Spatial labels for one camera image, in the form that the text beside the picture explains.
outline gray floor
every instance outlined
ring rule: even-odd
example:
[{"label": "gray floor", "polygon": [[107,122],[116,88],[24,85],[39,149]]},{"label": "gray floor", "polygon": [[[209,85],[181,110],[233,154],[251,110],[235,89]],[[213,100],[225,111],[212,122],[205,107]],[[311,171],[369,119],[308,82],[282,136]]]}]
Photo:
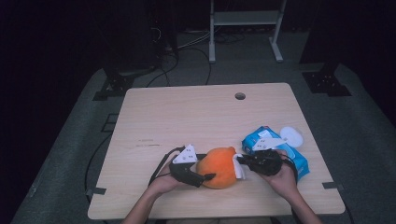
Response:
[{"label": "gray floor", "polygon": [[[181,45],[194,38],[181,35],[178,42]],[[267,38],[268,34],[246,35],[243,41],[217,45],[217,62],[211,65],[208,84],[289,83],[334,181],[343,187],[340,193],[355,223],[394,223],[395,128],[357,75],[343,65],[336,70],[336,76],[352,96],[329,97],[310,92],[302,76],[307,66],[298,64],[307,33],[280,35],[283,63],[276,63]],[[208,51],[206,43],[194,47]],[[169,69],[175,62],[172,57],[164,57],[163,69]],[[137,78],[134,88],[146,87],[161,72]],[[180,52],[178,65],[168,76],[171,86],[196,86],[205,85],[208,72],[205,55],[189,49]],[[102,70],[93,74],[13,223],[100,223],[87,217],[89,202],[84,183],[87,174],[88,189],[95,186],[109,143],[106,140],[109,133],[102,132],[102,128],[109,114],[119,113],[123,100],[122,97],[92,100],[105,78]],[[166,85],[166,79],[159,77],[150,87]],[[291,217],[279,219],[282,223],[294,223]],[[322,219],[326,223],[350,223],[347,213]]]}]

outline white shelf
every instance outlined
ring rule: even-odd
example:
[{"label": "white shelf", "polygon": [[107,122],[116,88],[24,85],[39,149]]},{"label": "white shelf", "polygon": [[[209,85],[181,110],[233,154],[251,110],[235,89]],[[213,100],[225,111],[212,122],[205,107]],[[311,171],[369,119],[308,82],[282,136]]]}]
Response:
[{"label": "white shelf", "polygon": [[215,12],[214,25],[276,24],[278,14],[278,10]]}]

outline human hand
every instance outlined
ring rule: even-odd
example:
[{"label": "human hand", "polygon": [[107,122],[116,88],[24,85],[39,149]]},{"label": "human hand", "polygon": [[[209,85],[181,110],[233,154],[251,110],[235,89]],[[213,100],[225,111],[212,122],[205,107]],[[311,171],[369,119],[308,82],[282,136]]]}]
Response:
[{"label": "human hand", "polygon": [[158,173],[157,177],[152,181],[152,183],[148,186],[149,189],[152,189],[158,193],[164,194],[173,189],[186,185],[182,182],[177,181],[170,174],[169,163],[166,163],[165,166]]},{"label": "human hand", "polygon": [[[287,159],[286,151],[277,150],[277,153],[283,160]],[[286,200],[293,195],[299,194],[294,172],[286,163],[282,164],[280,171],[276,175],[262,175],[259,173],[258,175],[266,180],[271,188]]]}]

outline wooden table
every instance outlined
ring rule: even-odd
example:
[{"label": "wooden table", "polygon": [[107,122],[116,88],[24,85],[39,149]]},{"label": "wooden table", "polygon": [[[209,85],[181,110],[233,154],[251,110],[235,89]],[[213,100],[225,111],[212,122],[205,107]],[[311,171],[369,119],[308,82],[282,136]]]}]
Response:
[{"label": "wooden table", "polygon": [[[245,94],[244,100],[235,95]],[[317,214],[345,211],[304,115],[286,83],[131,89],[126,93],[97,188],[88,211],[92,219],[124,218],[146,189],[149,178],[175,147],[193,144],[196,153],[235,147],[262,125],[275,132],[291,126],[304,136],[298,150],[311,173],[298,185]],[[290,214],[290,206],[256,174],[227,189],[186,186],[164,194],[150,218],[267,217]]]}]

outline blue package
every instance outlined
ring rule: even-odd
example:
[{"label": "blue package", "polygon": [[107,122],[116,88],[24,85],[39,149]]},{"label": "blue package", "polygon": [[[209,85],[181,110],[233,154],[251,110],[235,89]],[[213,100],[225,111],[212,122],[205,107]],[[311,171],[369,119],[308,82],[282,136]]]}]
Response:
[{"label": "blue package", "polygon": [[[267,137],[280,138],[280,136],[272,131],[268,126],[261,126],[258,130],[249,134],[242,141],[242,149],[248,155],[254,155],[255,151],[253,150],[253,147],[256,145],[260,138],[267,134],[270,135]],[[294,164],[297,168],[298,180],[300,180],[304,175],[307,175],[309,173],[308,160],[300,152],[298,152],[297,149],[289,146],[287,143],[277,146],[276,149],[285,150],[288,153],[288,156],[294,161]]]}]

